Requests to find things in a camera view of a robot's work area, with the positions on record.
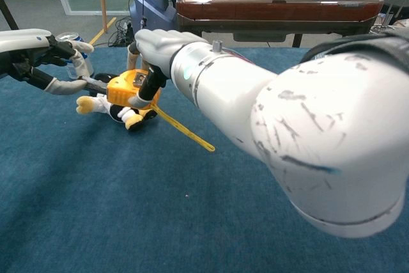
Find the plush doll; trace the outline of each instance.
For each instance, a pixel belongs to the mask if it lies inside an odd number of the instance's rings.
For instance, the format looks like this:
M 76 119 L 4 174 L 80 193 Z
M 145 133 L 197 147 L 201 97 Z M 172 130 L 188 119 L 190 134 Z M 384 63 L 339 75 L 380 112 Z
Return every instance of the plush doll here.
M 97 74 L 94 79 L 108 83 L 113 74 Z M 81 96 L 77 99 L 77 112 L 88 114 L 90 112 L 107 113 L 114 121 L 124 123 L 126 129 L 136 130 L 144 121 L 154 118 L 157 113 L 152 109 L 138 110 L 129 107 L 114 105 L 107 100 L 107 95 L 90 92 L 90 96 Z

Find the floor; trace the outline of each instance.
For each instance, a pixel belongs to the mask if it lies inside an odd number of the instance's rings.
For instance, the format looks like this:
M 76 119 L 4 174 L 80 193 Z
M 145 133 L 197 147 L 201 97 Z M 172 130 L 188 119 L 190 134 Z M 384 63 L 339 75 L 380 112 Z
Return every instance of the floor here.
M 14 19 L 21 29 L 40 28 L 51 31 L 54 35 L 63 32 L 78 32 L 85 42 L 89 42 L 102 28 L 101 16 L 67 16 L 60 0 L 5 0 Z M 10 30 L 4 17 L 0 14 L 0 31 Z M 95 44 L 108 41 L 115 32 L 111 27 Z M 209 41 L 222 40 L 226 47 L 291 47 L 293 35 L 288 35 L 284 42 L 236 42 L 233 35 L 228 33 L 203 33 Z M 304 35 L 301 47 L 315 45 L 333 40 L 339 35 Z

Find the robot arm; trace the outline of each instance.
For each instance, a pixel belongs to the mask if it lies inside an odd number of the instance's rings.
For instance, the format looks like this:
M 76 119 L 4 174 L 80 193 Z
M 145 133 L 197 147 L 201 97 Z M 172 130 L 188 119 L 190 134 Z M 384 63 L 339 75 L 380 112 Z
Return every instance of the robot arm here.
M 36 67 L 41 64 L 65 66 L 63 59 L 71 59 L 78 72 L 88 75 L 80 51 L 93 47 L 82 42 L 58 42 L 49 31 L 27 29 L 0 33 L 0 75 L 8 74 L 55 95 L 71 95 L 82 90 L 86 82 L 59 81 Z
M 409 165 L 402 62 L 361 47 L 277 75 L 191 34 L 143 29 L 135 39 L 151 79 L 171 79 L 237 147 L 263 161 L 315 227 L 365 237 L 397 219 Z M 158 84 L 146 78 L 139 92 L 149 95 L 131 104 L 149 103 Z

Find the can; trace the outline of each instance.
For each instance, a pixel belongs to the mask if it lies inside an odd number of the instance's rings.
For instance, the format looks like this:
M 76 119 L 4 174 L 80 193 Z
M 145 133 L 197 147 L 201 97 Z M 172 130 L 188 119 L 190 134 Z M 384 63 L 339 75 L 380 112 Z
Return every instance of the can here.
M 61 33 L 60 35 L 56 36 L 56 40 L 60 41 L 60 42 L 64 42 L 64 41 L 80 41 L 83 42 L 84 40 L 79 36 L 78 33 L 76 32 L 64 32 Z M 81 53 L 82 57 L 84 57 L 85 59 L 85 63 L 88 69 L 88 73 L 89 75 L 93 75 L 94 74 L 94 69 L 92 67 L 91 61 L 89 60 L 89 57 L 87 54 L 85 53 Z M 68 73 L 69 78 L 76 80 L 78 79 L 78 74 L 77 71 L 75 70 L 74 64 L 72 63 L 71 60 L 66 60 L 66 71 Z

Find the blue carpet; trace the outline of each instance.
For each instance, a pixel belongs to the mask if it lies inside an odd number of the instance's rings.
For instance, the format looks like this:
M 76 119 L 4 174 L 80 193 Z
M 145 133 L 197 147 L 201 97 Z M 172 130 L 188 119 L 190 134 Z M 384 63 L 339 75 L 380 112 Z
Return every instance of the blue carpet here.
M 236 50 L 275 72 L 306 51 Z M 97 72 L 121 72 L 126 50 L 97 49 L 91 60 Z M 381 234 L 332 237 L 171 83 L 160 106 L 215 153 L 160 118 L 129 133 L 105 114 L 80 116 L 78 96 L 0 80 L 1 273 L 409 272 L 408 200 Z

